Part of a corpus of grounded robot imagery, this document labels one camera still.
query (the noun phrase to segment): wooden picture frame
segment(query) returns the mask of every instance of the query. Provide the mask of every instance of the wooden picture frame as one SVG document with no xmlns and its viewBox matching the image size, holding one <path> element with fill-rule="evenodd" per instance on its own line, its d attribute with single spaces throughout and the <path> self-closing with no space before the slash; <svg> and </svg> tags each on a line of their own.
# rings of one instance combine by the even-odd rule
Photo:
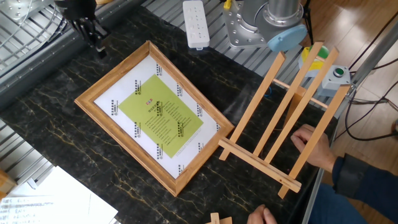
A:
<svg viewBox="0 0 398 224">
<path fill-rule="evenodd" d="M 219 131 L 208 141 L 183 172 L 175 179 L 141 146 L 117 125 L 94 101 L 113 86 L 127 72 L 150 55 L 220 126 Z M 108 74 L 80 95 L 75 103 L 115 139 L 133 158 L 151 173 L 175 197 L 196 174 L 218 147 L 218 141 L 226 137 L 234 126 L 202 93 L 181 73 L 178 68 L 150 41 L 144 43 L 130 56 L 114 67 Z"/>
</svg>

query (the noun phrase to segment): power strip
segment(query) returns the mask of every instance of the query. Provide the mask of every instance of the power strip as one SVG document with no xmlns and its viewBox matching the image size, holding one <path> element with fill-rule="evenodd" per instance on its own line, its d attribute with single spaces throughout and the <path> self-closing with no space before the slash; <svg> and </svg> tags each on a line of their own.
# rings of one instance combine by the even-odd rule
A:
<svg viewBox="0 0 398 224">
<path fill-rule="evenodd" d="M 210 45 L 209 30 L 207 28 L 205 8 L 202 1 L 184 1 L 182 3 L 185 30 L 188 46 L 203 50 Z"/>
</svg>

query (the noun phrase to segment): person's hand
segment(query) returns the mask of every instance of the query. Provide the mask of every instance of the person's hand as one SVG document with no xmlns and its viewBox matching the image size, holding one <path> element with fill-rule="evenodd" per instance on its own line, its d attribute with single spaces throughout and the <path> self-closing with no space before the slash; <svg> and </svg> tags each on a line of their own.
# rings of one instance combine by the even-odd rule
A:
<svg viewBox="0 0 398 224">
<path fill-rule="evenodd" d="M 293 144 L 300 152 L 303 152 L 305 144 L 310 140 L 314 130 L 314 127 L 304 124 L 290 137 Z M 336 156 L 333 155 L 329 148 L 328 136 L 323 133 L 317 145 L 308 157 L 307 162 L 331 173 L 333 166 L 335 165 L 335 161 Z"/>
<path fill-rule="evenodd" d="M 249 215 L 248 224 L 277 224 L 274 216 L 265 205 L 258 206 L 255 211 Z"/>
</svg>

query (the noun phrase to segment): white paper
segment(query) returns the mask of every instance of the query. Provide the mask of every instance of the white paper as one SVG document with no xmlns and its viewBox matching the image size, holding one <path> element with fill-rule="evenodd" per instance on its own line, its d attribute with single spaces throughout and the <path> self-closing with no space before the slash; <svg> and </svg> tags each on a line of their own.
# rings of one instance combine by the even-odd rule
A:
<svg viewBox="0 0 398 224">
<path fill-rule="evenodd" d="M 28 183 L 24 183 L 12 190 L 7 197 L 46 195 L 82 198 L 83 201 L 76 200 L 76 204 L 84 204 L 84 198 L 89 198 L 88 219 L 85 222 L 89 224 L 109 224 L 118 212 L 60 167 L 53 168 L 50 175 L 35 190 Z"/>
<path fill-rule="evenodd" d="M 118 109 L 120 103 L 136 90 L 140 90 L 141 85 L 154 74 L 203 121 L 200 129 L 173 158 L 163 153 L 138 125 L 134 124 Z M 94 102 L 174 178 L 181 174 L 220 128 L 216 121 L 150 55 L 95 99 Z"/>
<path fill-rule="evenodd" d="M 89 202 L 89 195 L 7 197 L 0 204 L 0 223 L 84 224 L 88 221 Z"/>
</svg>

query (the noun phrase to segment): marble surface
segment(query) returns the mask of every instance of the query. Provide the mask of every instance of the marble surface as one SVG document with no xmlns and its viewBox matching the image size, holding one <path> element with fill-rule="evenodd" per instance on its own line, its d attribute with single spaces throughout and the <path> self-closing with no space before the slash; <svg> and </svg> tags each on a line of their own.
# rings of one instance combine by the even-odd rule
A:
<svg viewBox="0 0 398 224">
<path fill-rule="evenodd" d="M 260 204 L 270 208 L 278 223 L 298 223 L 305 192 L 317 169 L 306 164 L 298 176 L 302 189 L 289 192 L 285 200 L 277 193 L 281 185 L 241 159 L 230 155 L 218 160 L 218 149 L 178 197 L 173 197 L 116 141 L 90 119 L 73 100 L 151 40 L 178 69 L 234 124 L 237 125 L 262 78 L 213 49 L 189 50 L 185 33 L 140 7 L 111 29 L 108 57 L 97 59 L 85 50 L 57 69 L 25 95 L 0 111 L 0 118 L 50 162 L 60 166 L 119 211 L 117 219 L 129 223 L 203 223 L 211 212 L 232 216 L 234 224 L 246 223 Z M 272 86 L 238 140 L 253 150 L 285 90 Z M 323 112 L 308 106 L 294 130 L 304 123 L 315 126 Z M 277 125 L 282 127 L 283 118 Z M 331 137 L 336 120 L 330 123 Z M 269 140 L 274 142 L 280 130 Z M 268 151 L 272 144 L 267 144 Z M 272 165 L 288 172 L 299 152 L 289 139 Z"/>
</svg>

